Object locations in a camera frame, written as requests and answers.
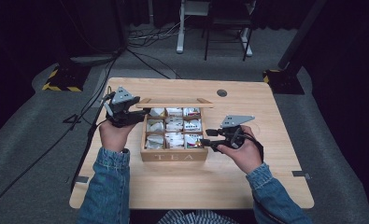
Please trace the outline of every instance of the chair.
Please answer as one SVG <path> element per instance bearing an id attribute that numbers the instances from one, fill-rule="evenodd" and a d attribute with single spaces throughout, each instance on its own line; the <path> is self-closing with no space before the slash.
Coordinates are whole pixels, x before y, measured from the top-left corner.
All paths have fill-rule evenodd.
<path id="1" fill-rule="evenodd" d="M 223 40 L 210 40 L 210 30 L 217 26 L 221 28 L 240 30 L 240 32 L 238 32 L 237 38 L 240 40 L 239 43 L 246 43 L 243 61 L 246 60 L 248 45 L 253 28 L 251 22 L 251 14 L 248 10 L 248 5 L 245 3 L 244 0 L 211 0 L 206 17 L 206 28 L 202 32 L 202 37 L 204 37 L 206 30 L 205 61 L 207 59 L 209 42 L 238 43 L 238 41 L 233 42 Z M 248 28 L 248 40 L 246 42 L 242 41 L 242 39 L 240 38 L 245 28 Z"/>

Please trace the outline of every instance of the wooden tea box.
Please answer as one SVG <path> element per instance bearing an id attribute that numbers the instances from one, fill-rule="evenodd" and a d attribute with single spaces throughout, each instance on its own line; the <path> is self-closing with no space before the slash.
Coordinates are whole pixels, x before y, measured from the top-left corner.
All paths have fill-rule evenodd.
<path id="1" fill-rule="evenodd" d="M 143 161 L 205 161 L 208 149 L 200 146 L 206 137 L 206 107 L 209 101 L 197 99 L 150 99 L 136 104 L 151 108 L 143 122 L 140 154 Z"/>

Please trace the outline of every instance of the denim sleeve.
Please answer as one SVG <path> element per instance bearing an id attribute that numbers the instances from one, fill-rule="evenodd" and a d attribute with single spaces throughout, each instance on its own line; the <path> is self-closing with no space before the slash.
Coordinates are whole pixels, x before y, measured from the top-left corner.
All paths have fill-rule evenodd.
<path id="1" fill-rule="evenodd" d="M 258 223 L 312 223 L 281 183 L 272 177 L 268 165 L 263 163 L 247 174 L 246 179 L 252 189 Z"/>
<path id="2" fill-rule="evenodd" d="M 99 149 L 77 223 L 129 223 L 130 152 Z"/>

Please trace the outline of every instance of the hand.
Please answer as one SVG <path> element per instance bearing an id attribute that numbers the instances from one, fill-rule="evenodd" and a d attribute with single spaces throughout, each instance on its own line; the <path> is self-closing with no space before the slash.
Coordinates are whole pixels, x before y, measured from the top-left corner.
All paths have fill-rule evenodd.
<path id="1" fill-rule="evenodd" d="M 251 131 L 250 127 L 241 125 L 241 128 L 244 133 L 248 133 L 254 137 L 254 133 Z M 224 145 L 217 146 L 217 149 L 225 155 L 231 157 L 236 165 L 246 174 L 251 173 L 257 167 L 263 164 L 259 150 L 254 143 L 248 139 L 246 139 L 242 147 L 238 149 L 232 149 Z"/>
<path id="2" fill-rule="evenodd" d="M 103 148 L 111 151 L 122 152 L 126 145 L 128 134 L 134 126 L 135 124 L 117 128 L 113 126 L 109 120 L 103 122 L 99 127 Z"/>

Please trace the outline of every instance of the tea bag packet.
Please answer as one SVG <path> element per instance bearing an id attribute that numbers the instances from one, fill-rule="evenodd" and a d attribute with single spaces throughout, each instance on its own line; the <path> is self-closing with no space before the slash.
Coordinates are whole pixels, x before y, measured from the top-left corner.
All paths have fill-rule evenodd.
<path id="1" fill-rule="evenodd" d="M 162 119 L 149 119 L 147 120 L 147 132 L 163 132 L 163 120 Z"/>
<path id="2" fill-rule="evenodd" d="M 152 108 L 149 114 L 153 117 L 164 117 L 164 108 Z"/>
<path id="3" fill-rule="evenodd" d="M 183 117 L 182 108 L 166 108 L 168 117 Z"/>
<path id="4" fill-rule="evenodd" d="M 185 148 L 202 148 L 201 138 L 200 134 L 184 134 Z"/>
<path id="5" fill-rule="evenodd" d="M 167 132 L 181 132 L 183 130 L 183 118 L 169 117 L 164 120 Z"/>
<path id="6" fill-rule="evenodd" d="M 184 136 L 182 133 L 166 133 L 164 137 L 169 148 L 184 148 Z"/>
<path id="7" fill-rule="evenodd" d="M 158 134 L 150 134 L 147 137 L 146 142 L 147 149 L 162 149 L 163 146 L 163 136 Z"/>
<path id="8" fill-rule="evenodd" d="M 201 116 L 201 110 L 197 107 L 195 108 L 184 108 L 183 114 L 185 117 L 191 117 L 191 116 Z"/>
<path id="9" fill-rule="evenodd" d="M 202 122 L 200 119 L 191 119 L 184 121 L 184 131 L 187 132 L 201 132 Z"/>

